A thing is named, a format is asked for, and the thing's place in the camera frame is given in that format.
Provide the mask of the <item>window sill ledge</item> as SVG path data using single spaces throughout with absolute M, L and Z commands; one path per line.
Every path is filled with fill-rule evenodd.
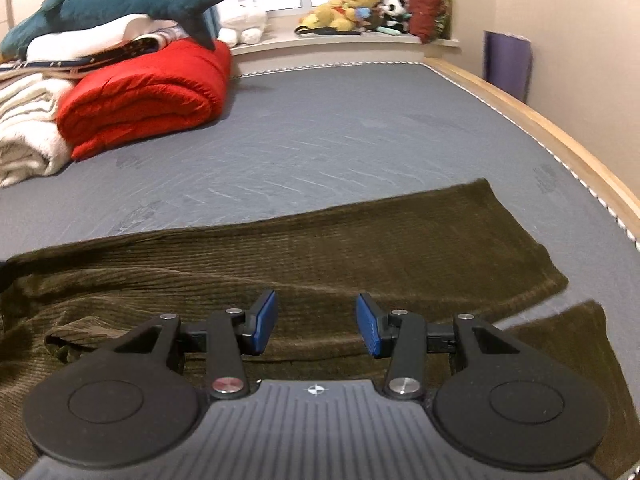
M 258 44 L 239 44 L 231 49 L 234 55 L 253 54 L 259 52 L 267 52 L 280 49 L 296 49 L 303 47 L 320 47 L 333 46 L 334 44 L 353 44 L 354 46 L 368 46 L 373 44 L 377 46 L 416 46 L 419 48 L 426 47 L 443 47 L 451 49 L 459 49 L 460 41 L 457 39 L 437 39 L 429 44 L 422 44 L 417 36 L 409 34 L 387 35 L 382 32 L 364 32 L 360 35 L 317 35 L 306 34 L 296 35 L 292 30 L 278 30 L 275 34 L 271 34 L 266 39 L 258 42 Z

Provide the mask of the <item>brown corduroy pants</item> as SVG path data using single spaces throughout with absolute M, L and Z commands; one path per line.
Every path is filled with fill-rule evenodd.
M 32 387 L 151 316 L 188 322 L 245 307 L 271 288 L 279 317 L 250 378 L 381 380 L 355 299 L 433 322 L 461 311 L 496 322 L 567 288 L 549 254 L 485 180 L 235 226 L 141 232 L 12 257 L 1 295 L 1 466 L 35 461 L 22 405 Z

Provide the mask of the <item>yellow bear plush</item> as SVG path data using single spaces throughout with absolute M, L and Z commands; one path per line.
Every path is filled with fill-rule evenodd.
M 356 32 L 380 2 L 381 0 L 328 0 L 302 18 L 296 32 L 318 32 L 320 29 Z

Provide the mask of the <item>red folded quilt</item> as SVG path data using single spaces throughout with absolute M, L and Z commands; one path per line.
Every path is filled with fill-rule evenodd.
M 180 39 L 85 76 L 58 106 L 58 132 L 74 162 L 217 120 L 226 106 L 232 54 Z

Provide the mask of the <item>panda plush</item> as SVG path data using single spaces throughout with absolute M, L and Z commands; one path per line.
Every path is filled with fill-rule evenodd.
M 387 0 L 383 6 L 383 27 L 396 30 L 398 34 L 409 31 L 411 14 L 404 5 L 404 0 Z

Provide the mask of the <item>dark red cushion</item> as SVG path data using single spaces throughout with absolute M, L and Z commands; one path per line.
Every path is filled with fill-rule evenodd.
M 409 32 L 429 44 L 444 38 L 449 32 L 452 0 L 406 0 Z

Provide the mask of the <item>white folded cloth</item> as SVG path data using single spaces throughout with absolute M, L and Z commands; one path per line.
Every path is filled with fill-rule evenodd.
M 137 39 L 153 39 L 166 47 L 188 35 L 171 20 L 153 20 L 145 14 L 129 14 L 106 24 L 83 30 L 52 32 L 32 40 L 26 50 L 28 62 L 76 60 L 90 54 L 130 44 Z

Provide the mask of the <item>blue shark plush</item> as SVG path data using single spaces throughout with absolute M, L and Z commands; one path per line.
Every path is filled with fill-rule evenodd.
M 198 44 L 212 50 L 213 34 L 203 13 L 224 0 L 44 0 L 29 18 L 16 25 L 1 41 L 5 61 L 26 58 L 32 40 L 52 32 L 74 32 L 104 25 L 129 14 L 174 21 Z

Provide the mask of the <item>cream folded blanket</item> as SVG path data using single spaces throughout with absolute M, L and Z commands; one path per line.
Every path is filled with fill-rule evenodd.
M 74 84 L 31 74 L 1 83 L 1 186 L 49 177 L 70 162 L 58 131 L 58 106 Z

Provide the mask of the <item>grey bed mattress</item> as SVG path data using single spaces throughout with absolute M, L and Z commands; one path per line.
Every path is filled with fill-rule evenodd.
M 533 315 L 604 307 L 639 387 L 638 231 L 535 124 L 422 64 L 236 80 L 219 122 L 116 148 L 1 193 L 1 253 L 298 214 L 488 180 L 570 281 Z

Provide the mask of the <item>white plush toy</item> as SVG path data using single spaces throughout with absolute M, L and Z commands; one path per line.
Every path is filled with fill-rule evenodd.
M 251 1 L 223 2 L 217 6 L 217 39 L 234 48 L 239 44 L 259 44 L 267 26 L 267 12 Z

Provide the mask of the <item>wooden bed frame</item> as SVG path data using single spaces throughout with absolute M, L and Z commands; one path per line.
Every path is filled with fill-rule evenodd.
M 554 122 L 479 76 L 441 58 L 426 58 L 424 63 L 533 138 L 589 191 L 634 244 L 639 243 L 639 199 L 600 159 Z

